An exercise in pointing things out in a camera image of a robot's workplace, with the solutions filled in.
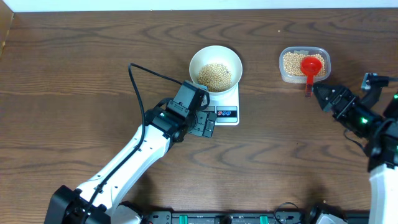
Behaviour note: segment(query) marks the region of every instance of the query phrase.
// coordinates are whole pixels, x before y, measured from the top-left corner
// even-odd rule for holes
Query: white scale
[[[239,87],[243,66],[239,56],[223,46],[209,46],[198,51],[189,64],[189,74],[194,83],[198,83],[199,71],[208,64],[225,65],[232,74],[231,89],[221,93],[209,93],[210,104],[205,111],[217,114],[216,125],[234,126],[239,124]]]
[[[210,96],[210,104],[205,111],[217,114],[216,125],[232,126],[239,124],[239,85],[221,96]]]

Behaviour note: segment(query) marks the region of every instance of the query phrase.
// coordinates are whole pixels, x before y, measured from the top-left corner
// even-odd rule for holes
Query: green connector
[[[188,216],[180,215],[180,224],[188,224]]]
[[[260,224],[269,224],[268,216],[266,216],[266,215],[260,216]]]

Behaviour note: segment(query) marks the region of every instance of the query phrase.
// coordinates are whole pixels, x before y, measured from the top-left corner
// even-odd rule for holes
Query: white robotic arm
[[[80,197],[90,201],[96,187],[102,180],[134,149],[141,138],[142,126],[140,126],[122,151],[115,156],[101,171],[94,175],[90,180],[80,184],[77,188],[81,190]],[[127,193],[127,191],[136,183],[138,178],[151,166],[156,160],[164,156],[170,146],[170,138],[163,136],[163,131],[153,127],[146,126],[145,138],[140,149],[134,153],[127,162],[123,164],[107,181],[102,191],[96,196],[93,205],[98,207],[104,205],[107,209],[106,214],[112,217],[117,206]]]
[[[379,165],[370,173],[372,204],[369,224],[398,224],[398,167]]]
[[[143,138],[141,125],[126,147],[96,175],[76,190],[63,185],[53,194],[44,223],[139,222],[138,214],[132,210],[127,214],[125,206],[118,205],[149,166],[173,144],[182,142],[187,133],[212,136],[216,114],[203,111],[209,102],[203,86],[185,81],[174,99],[166,98],[146,111]]]

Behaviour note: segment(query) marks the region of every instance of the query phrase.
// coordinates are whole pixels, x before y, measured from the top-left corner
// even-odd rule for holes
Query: digital kitchen scale
[[[210,95],[210,104],[205,111],[217,114],[216,125],[239,124],[239,85],[221,96]]]

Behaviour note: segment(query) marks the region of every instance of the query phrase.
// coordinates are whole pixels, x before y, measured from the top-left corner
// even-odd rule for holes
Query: wooden table
[[[42,223],[55,190],[74,189],[131,139],[141,117],[129,62],[189,79],[190,59],[209,45],[243,61],[241,123],[187,136],[125,199],[196,211],[317,200],[369,209],[366,156],[303,85],[282,81],[278,57],[289,46],[324,48],[327,82],[360,94],[365,72],[398,77],[397,30],[398,9],[18,13],[0,60],[0,220]],[[179,88],[134,75],[146,110]]]

